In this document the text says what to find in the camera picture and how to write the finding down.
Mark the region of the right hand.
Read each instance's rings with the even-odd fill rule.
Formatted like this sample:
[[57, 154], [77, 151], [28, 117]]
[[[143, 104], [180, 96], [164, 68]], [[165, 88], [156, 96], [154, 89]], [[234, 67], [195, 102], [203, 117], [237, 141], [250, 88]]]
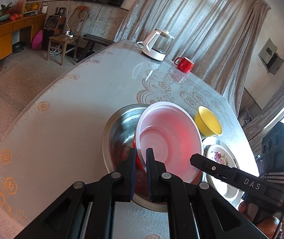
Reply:
[[[242, 213], [249, 221], [253, 219], [246, 214], [247, 203], [242, 201], [238, 206], [238, 211]], [[282, 238], [282, 224], [276, 217], [268, 217], [256, 224], [257, 228], [267, 236], [267, 238]]]

